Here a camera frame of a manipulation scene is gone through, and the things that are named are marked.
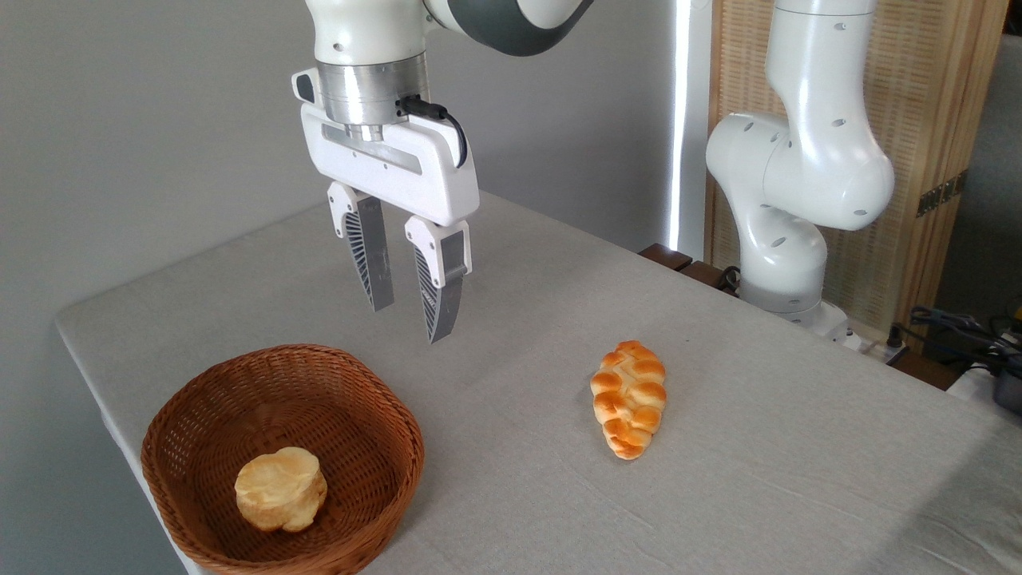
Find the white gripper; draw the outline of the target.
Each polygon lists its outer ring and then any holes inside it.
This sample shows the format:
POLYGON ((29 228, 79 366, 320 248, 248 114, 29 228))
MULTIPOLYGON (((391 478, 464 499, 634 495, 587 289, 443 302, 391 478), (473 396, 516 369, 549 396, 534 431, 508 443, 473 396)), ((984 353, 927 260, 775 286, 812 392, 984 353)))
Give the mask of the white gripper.
POLYGON ((384 125, 380 141, 359 141, 328 119, 316 69, 295 73, 291 84, 301 101, 311 161, 335 180, 327 190, 333 226, 349 243, 370 305, 380 312, 394 302, 383 200, 414 214, 405 233, 414 247, 426 332, 431 343, 444 339, 455 327, 463 278, 472 270, 464 219, 481 204, 473 157, 460 161, 457 129, 412 116, 384 125))

